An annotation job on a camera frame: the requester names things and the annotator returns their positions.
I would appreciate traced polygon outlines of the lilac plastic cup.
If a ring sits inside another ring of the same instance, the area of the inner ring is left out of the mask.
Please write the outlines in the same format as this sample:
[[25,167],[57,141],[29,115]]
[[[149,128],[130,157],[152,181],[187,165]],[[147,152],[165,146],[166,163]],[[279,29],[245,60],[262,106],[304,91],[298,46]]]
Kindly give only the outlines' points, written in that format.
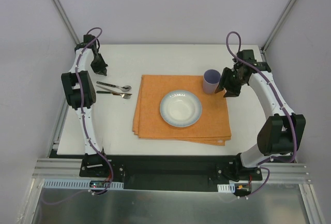
[[219,85],[221,74],[219,71],[209,69],[203,75],[203,92],[213,94]]

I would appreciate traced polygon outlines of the gold-tipped knife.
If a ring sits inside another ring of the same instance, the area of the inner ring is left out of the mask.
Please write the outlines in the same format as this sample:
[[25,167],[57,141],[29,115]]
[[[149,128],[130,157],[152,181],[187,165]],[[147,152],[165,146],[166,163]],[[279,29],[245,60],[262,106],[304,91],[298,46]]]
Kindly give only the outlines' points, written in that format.
[[116,95],[116,96],[122,96],[121,93],[117,93],[117,92],[108,92],[108,91],[96,91],[97,94],[112,94],[112,95]]

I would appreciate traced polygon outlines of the silver spoon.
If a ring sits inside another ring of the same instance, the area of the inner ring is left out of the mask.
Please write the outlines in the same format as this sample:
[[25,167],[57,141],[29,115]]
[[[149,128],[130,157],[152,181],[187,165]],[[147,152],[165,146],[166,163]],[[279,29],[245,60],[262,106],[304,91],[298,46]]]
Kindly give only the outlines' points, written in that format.
[[128,92],[132,89],[132,87],[130,85],[118,86],[118,85],[104,83],[104,82],[100,82],[100,81],[97,81],[96,83],[99,85],[120,89],[122,92]]

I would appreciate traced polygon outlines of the silver fork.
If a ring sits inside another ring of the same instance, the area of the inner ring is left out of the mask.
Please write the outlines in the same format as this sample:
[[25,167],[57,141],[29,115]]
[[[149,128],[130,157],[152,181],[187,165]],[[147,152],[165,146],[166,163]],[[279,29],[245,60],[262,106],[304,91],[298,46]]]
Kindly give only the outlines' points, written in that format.
[[[99,87],[100,89],[102,89],[102,91],[116,92],[116,91],[113,91],[113,90],[111,90],[111,89],[105,88],[105,87],[103,87],[103,86],[97,86],[97,87]],[[121,93],[121,94],[122,94],[121,97],[122,97],[123,99],[130,99],[131,96],[132,96],[132,94],[130,94],[130,93]]]

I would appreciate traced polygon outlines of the orange cloth napkin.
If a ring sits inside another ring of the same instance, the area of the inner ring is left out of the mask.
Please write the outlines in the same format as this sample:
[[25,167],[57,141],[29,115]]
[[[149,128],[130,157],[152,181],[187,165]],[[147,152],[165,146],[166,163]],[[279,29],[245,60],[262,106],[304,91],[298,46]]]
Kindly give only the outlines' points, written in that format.
[[[202,104],[202,115],[189,127],[174,127],[160,114],[164,96],[175,90],[195,94]],[[186,140],[224,145],[231,139],[227,100],[224,92],[203,92],[202,76],[143,75],[133,118],[133,132],[141,139]]]

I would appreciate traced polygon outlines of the white blue-rimmed plate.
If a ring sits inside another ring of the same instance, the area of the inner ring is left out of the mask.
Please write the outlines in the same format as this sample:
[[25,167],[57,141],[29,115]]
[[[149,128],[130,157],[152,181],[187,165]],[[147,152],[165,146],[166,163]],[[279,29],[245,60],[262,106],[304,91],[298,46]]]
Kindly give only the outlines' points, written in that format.
[[171,91],[160,102],[162,119],[173,127],[184,128],[195,124],[202,115],[202,104],[192,92]]

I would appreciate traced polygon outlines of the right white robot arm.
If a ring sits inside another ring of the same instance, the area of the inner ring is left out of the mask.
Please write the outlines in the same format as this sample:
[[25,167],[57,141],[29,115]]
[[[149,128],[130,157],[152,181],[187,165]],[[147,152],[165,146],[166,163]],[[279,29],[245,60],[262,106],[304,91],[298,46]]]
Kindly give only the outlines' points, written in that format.
[[243,85],[250,86],[266,118],[256,145],[241,153],[240,163],[232,168],[234,177],[244,180],[251,174],[251,168],[271,159],[292,162],[302,140],[306,119],[286,104],[268,63],[258,62],[252,50],[237,52],[233,62],[233,68],[224,68],[215,92],[224,91],[225,98],[238,97]]

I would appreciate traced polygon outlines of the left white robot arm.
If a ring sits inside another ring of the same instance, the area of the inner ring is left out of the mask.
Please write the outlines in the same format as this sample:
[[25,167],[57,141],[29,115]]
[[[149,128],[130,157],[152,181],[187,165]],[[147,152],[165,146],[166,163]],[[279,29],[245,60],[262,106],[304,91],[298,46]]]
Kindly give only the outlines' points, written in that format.
[[108,65],[99,52],[98,38],[90,33],[83,36],[83,42],[76,45],[76,58],[67,73],[61,75],[65,98],[74,109],[83,133],[84,154],[102,153],[102,141],[97,135],[94,124],[94,104],[96,91],[89,74],[106,76]]

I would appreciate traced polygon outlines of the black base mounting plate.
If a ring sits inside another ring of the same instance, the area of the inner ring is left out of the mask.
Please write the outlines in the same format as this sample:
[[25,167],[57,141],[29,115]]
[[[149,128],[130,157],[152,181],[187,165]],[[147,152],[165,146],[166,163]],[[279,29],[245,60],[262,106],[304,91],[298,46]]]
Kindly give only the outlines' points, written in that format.
[[125,189],[215,192],[230,181],[262,181],[259,168],[245,168],[239,156],[85,155],[80,177],[109,177]]

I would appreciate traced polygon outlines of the left aluminium frame post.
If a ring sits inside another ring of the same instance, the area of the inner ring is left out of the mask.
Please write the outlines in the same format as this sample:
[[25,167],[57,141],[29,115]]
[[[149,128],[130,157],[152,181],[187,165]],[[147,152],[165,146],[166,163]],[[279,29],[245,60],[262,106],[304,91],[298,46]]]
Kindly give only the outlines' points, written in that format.
[[67,30],[67,32],[69,33],[71,39],[73,40],[74,44],[79,44],[80,43],[80,39],[76,33],[76,31],[74,30],[71,21],[69,20],[67,13],[61,3],[60,0],[51,0],[58,15],[60,16],[65,29]]

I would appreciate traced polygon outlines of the aluminium frame post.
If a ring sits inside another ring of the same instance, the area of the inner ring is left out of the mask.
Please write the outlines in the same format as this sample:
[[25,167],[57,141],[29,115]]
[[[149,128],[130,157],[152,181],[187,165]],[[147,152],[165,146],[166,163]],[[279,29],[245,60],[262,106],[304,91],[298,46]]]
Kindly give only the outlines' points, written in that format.
[[270,34],[267,36],[266,41],[264,42],[264,45],[261,47],[261,52],[263,54],[266,53],[267,49],[270,47],[272,44],[274,38],[276,37],[277,33],[280,31],[282,28],[283,24],[287,20],[287,17],[290,15],[292,9],[294,8],[295,4],[297,3],[298,0],[288,0],[286,3],[283,11],[281,12],[279,18],[277,19],[275,25],[273,26]]
[[76,31],[74,30],[71,21],[69,20],[67,13],[61,3],[60,0],[51,0],[58,15],[60,16],[65,29],[67,30],[67,32],[69,33],[71,39],[73,40],[74,44],[79,44],[80,43],[80,39],[76,33]]

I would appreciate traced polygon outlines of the right aluminium frame post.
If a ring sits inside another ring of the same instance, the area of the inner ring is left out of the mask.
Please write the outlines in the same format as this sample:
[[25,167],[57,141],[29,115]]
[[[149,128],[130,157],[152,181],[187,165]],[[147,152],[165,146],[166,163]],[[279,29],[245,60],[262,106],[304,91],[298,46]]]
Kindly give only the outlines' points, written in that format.
[[298,0],[288,0],[286,3],[283,11],[281,12],[279,18],[277,19],[275,25],[273,26],[270,34],[267,36],[266,41],[264,42],[264,45],[261,47],[261,52],[263,54],[266,53],[267,49],[270,47],[272,44],[274,38],[276,37],[277,33],[280,31],[282,28],[283,24],[287,20],[287,17],[290,15],[292,9],[294,8],[295,4],[297,3]]

